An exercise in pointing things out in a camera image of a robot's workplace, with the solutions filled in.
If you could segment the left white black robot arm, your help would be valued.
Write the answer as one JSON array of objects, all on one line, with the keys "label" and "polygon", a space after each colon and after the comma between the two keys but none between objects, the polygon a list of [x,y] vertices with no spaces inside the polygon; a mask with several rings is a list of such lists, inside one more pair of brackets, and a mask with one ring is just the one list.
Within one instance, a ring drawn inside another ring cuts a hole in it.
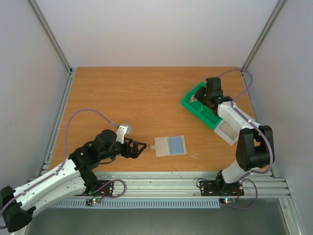
[{"label": "left white black robot arm", "polygon": [[146,147],[145,143],[124,134],[102,131],[94,140],[66,156],[65,161],[51,171],[23,186],[1,189],[0,215],[4,220],[1,229],[16,232],[43,210],[66,198],[97,194],[105,185],[100,184],[93,169],[103,160],[114,161],[118,156],[136,159]]}]

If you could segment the beige card holder wallet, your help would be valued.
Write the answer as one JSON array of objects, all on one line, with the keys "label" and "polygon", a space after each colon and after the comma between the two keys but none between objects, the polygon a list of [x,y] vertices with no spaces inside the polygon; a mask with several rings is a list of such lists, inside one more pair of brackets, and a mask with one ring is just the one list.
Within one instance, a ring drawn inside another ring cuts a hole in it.
[{"label": "beige card holder wallet", "polygon": [[187,154],[184,136],[155,138],[150,149],[155,151],[156,157]]}]

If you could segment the dark red striped card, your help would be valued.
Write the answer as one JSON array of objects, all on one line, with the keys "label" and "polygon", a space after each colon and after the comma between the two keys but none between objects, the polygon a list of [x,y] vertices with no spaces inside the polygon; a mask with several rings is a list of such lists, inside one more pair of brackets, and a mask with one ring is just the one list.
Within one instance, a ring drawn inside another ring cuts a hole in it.
[{"label": "dark red striped card", "polygon": [[193,94],[189,100],[189,103],[199,101],[201,102],[201,96],[199,94]]}]

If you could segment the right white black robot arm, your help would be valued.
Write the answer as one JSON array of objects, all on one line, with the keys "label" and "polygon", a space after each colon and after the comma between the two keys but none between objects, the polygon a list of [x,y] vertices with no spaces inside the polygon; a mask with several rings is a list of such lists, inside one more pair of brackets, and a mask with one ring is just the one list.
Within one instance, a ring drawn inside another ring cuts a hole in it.
[{"label": "right white black robot arm", "polygon": [[229,193],[251,173],[265,174],[274,163],[273,133],[268,125],[260,125],[238,108],[234,100],[224,96],[219,77],[206,78],[194,97],[222,118],[236,133],[236,160],[221,170],[215,179],[221,195]]}]

